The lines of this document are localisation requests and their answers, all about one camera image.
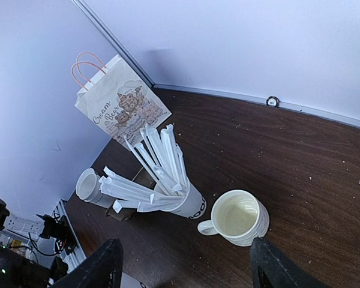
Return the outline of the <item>cream ceramic mug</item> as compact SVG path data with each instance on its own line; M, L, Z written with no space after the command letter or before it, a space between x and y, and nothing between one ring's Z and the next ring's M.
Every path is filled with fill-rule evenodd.
M269 214L265 206L245 190L231 190L213 204L211 219L200 222L197 229L205 236L220 235L231 244L249 247L269 229Z

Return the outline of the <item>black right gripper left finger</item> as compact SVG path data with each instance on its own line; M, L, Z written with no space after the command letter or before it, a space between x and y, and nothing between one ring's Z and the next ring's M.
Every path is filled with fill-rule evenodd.
M52 287L120 287L124 251L119 239L108 239Z

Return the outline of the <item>paper cup holding straws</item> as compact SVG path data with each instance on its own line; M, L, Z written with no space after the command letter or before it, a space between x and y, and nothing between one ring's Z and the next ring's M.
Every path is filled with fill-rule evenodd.
M176 208L163 210L188 219L198 219L206 211L207 203L198 189L189 182L189 189L183 201Z

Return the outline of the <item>white printed paper bag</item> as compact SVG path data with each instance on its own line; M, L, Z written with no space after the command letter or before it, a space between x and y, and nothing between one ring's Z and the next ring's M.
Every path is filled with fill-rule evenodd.
M81 61L80 53L72 69L86 80L77 93L75 107L112 139L127 148L142 141L140 129L146 125L157 128L171 111L151 88L119 55L104 64L96 55L98 65Z

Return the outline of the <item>bundle of wrapped white straws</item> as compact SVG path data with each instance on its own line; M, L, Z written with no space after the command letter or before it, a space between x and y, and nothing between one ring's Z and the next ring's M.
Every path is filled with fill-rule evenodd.
M145 126L140 133L141 142L133 145L125 140L125 144L153 180L154 187L129 180L105 167L100 189L103 194L116 199L112 206L117 213L123 209L154 212L176 208L190 187L183 153L175 139L174 125L169 124L160 131Z

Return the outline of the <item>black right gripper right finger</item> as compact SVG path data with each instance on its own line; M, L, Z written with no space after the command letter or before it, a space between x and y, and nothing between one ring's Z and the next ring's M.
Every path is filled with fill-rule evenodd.
M327 287L314 278L266 238L254 238L250 247L254 287Z

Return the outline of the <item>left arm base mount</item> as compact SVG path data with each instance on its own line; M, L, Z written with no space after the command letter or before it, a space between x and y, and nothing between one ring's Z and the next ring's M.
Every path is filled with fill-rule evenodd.
M65 215L12 214L0 199L0 287L52 287L68 274L78 244Z

